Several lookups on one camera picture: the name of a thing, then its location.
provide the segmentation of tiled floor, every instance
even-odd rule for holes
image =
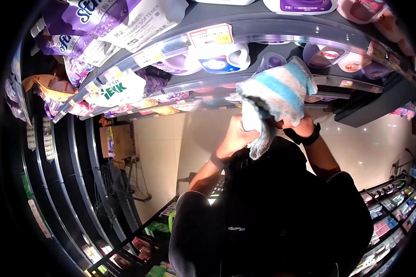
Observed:
[[[353,128],[335,122],[333,114],[321,109],[306,111],[321,124],[321,136],[359,190],[388,180],[391,166],[400,156],[400,163],[411,159],[403,151],[415,149],[416,137],[411,135],[411,123],[404,117],[386,115]],[[203,166],[222,141],[231,116],[239,113],[238,108],[228,108],[133,122],[137,154],[143,167],[143,174],[139,170],[139,184],[144,190],[146,183],[153,196],[149,202],[136,202],[143,222],[174,197],[176,189],[180,193],[186,191],[189,184],[180,182],[177,187],[177,179],[188,177]]]

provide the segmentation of blue striped towel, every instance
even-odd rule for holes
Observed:
[[[290,58],[287,64],[262,71],[236,87],[244,105],[245,102],[251,104],[260,118],[260,126],[257,127],[260,135],[248,145],[251,148],[249,156],[253,160],[268,150],[276,134],[276,128],[269,126],[265,119],[273,116],[280,121],[282,117],[288,117],[292,125],[297,126],[304,116],[305,97],[317,93],[311,72],[296,56]]]

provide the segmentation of price label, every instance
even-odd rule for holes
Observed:
[[[123,73],[117,66],[113,66],[108,71],[103,73],[103,76],[106,78],[106,80],[108,80],[108,82],[113,82],[122,77]]]
[[[373,93],[379,93],[380,88],[378,86],[372,86],[370,91],[373,92]]]
[[[226,23],[192,30],[187,34],[189,41],[195,48],[234,43],[232,27]]]
[[[400,67],[400,60],[396,58],[394,55],[388,55],[388,65],[394,69],[397,70]]]
[[[366,53],[379,63],[382,63],[386,56],[386,50],[374,41],[371,41]]]
[[[68,103],[73,107],[75,107],[75,105],[77,105],[77,103],[72,99]]]
[[[94,93],[95,91],[98,91],[99,88],[94,84],[93,81],[90,81],[86,86],[85,89],[89,92],[89,93]]]
[[[133,55],[134,61],[138,66],[140,66],[140,68],[157,63],[164,58],[165,55],[162,53],[162,47],[158,45],[147,48]]]
[[[352,87],[352,83],[353,83],[352,81],[343,80],[343,81],[340,82],[340,86],[350,88],[350,87]]]

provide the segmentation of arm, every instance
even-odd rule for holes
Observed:
[[[216,150],[216,155],[220,159],[226,159],[232,156],[233,153],[245,147],[249,142],[255,140],[259,136],[257,130],[245,131],[242,125],[242,115],[233,115],[227,131],[227,135],[222,144]],[[210,196],[213,191],[222,169],[218,169],[209,160],[195,175],[194,179],[189,184],[189,191],[198,191]]]
[[[300,120],[300,124],[296,127],[291,125],[288,118],[283,118],[282,121],[276,123],[276,126],[280,129],[291,128],[297,135],[302,137],[311,136],[315,127],[312,118],[306,113],[303,119]],[[319,136],[310,146],[305,146],[305,151],[309,163],[317,177],[327,181],[340,171],[340,167],[321,136]]]

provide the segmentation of hand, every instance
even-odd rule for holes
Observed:
[[[223,159],[231,157],[233,153],[244,148],[248,143],[259,137],[257,130],[245,131],[242,124],[242,115],[236,114],[231,117],[227,135],[220,147],[217,149],[217,157]]]
[[[282,117],[282,120],[279,122],[275,122],[274,118],[272,118],[273,124],[278,129],[286,129],[291,128],[293,131],[296,132],[297,135],[302,137],[309,137],[314,132],[314,122],[309,114],[305,113],[305,116],[300,120],[299,125],[296,127],[291,125],[291,121],[287,117]]]

